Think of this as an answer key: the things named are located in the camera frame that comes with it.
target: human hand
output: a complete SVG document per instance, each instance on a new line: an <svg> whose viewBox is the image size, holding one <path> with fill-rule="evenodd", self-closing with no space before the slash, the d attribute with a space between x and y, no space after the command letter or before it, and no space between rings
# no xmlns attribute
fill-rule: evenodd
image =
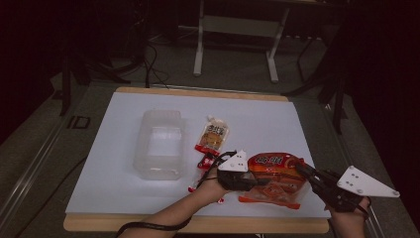
<svg viewBox="0 0 420 238"><path fill-rule="evenodd" d="M197 191L205 193L208 204L217 202L226 193L230 192L223 188L217 181L217 168L213 168L209 172L206 180L194 192Z"/></svg>
<svg viewBox="0 0 420 238"><path fill-rule="evenodd" d="M368 210L369 199L364 197L359 205L364 210ZM358 209L354 212L338 212L328 204L326 209L330 210L331 222L343 238L365 237L365 215L363 212Z"/></svg>

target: red snack bag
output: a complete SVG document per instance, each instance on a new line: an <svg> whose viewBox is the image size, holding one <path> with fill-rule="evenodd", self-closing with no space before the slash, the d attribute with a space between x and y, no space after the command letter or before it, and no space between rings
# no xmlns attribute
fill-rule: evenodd
<svg viewBox="0 0 420 238"><path fill-rule="evenodd" d="M262 153L248 160L250 172L256 179L268 180L265 185L256 185L240 195L240 202L267 202L299 209L300 195L309 187L306 179L294 168L303 163L287 153Z"/></svg>

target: gray floor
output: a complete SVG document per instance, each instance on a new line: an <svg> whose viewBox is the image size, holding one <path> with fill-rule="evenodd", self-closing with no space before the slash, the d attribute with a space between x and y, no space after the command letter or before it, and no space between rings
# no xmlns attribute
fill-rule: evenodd
<svg viewBox="0 0 420 238"><path fill-rule="evenodd" d="M301 85L295 61L304 43L298 39L285 39L280 43L275 57L280 77L280 83L277 84L269 81L262 50L267 46L265 41L254 41L256 47L244 51L238 47L238 41L217 35L205 37L207 45L204 50L202 75L193 76L195 39L194 32L188 31L185 31L185 37L176 45L167 44L165 38L153 39L151 44L157 49L157 60L154 65L156 74L151 72L151 82L154 86L164 87L165 84L169 88L200 87L278 94ZM324 51L325 47L319 41L309 49L302 60L306 76L316 67ZM148 60L152 61L153 58L154 51L148 48ZM141 67L124 77L132 80L134 86L143 86L145 72ZM52 78L52 83L59 87L59 80L60 75ZM58 116L60 101L49 99L1 146L1 204L6 202L15 183L31 161L39 157L47 158L41 165L40 173L34 175L37 179L31 184L26 198L21 204L16 204L16 213L9 216L11 220L5 226L6 229L0 231L1 237L15 237L53 192L52 199L25 229L21 237L114 237L113 233L67 232L62 228L66 204L82 166L77 167L57 191L54 189L67 172L89 153L109 99L118 86L120 85L100 78L100 75L97 75L87 87L74 83L73 107L65 117ZM319 88L314 88L292 100L315 101L318 91ZM342 120L343 136L339 136L338 139L348 150L351 164L374 178L392 185L349 96L345 98L344 109L347 118ZM72 115L91 117L89 128L85 130L65 128ZM368 237L420 237L400 199L375 198L373 212L373 219L377 219L381 229L377 229L374 225L367 226L376 232L372 234L367 231ZM332 232L324 235L270 234L266 237L333 237L333 234Z"/></svg>

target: snack package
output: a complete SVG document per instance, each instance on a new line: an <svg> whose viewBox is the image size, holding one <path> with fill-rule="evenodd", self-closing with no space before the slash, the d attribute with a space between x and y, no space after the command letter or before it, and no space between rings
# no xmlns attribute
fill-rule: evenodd
<svg viewBox="0 0 420 238"><path fill-rule="evenodd" d="M298 201L310 187L294 168L296 163L303 162L303 159L287 153L262 153L251 157L248 160L250 172L256 179L264 179L267 183L246 191L239 196L239 201L267 202L299 209Z"/></svg>
<svg viewBox="0 0 420 238"><path fill-rule="evenodd" d="M201 153L211 153L215 156L220 150L229 134L228 125L220 119L208 116L209 122L205 125L201 136L195 145L195 150Z"/></svg>

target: wooden table edge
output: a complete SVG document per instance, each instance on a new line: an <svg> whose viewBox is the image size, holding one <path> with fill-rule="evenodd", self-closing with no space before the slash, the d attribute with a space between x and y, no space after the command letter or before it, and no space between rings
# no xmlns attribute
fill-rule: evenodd
<svg viewBox="0 0 420 238"><path fill-rule="evenodd" d="M140 221L146 215L67 213L63 226L67 231L115 232L122 225ZM329 230L326 218L193 216L182 233L243 234L322 234Z"/></svg>
<svg viewBox="0 0 420 238"><path fill-rule="evenodd" d="M263 100L263 101L284 101L284 102L288 101L287 97L281 96L281 95L268 95L268 94L247 93L247 92L225 92L225 91L211 91L211 90L197 90L197 89L185 90L185 89L142 88L142 87L119 87L116 89L116 92L247 99L247 100Z"/></svg>

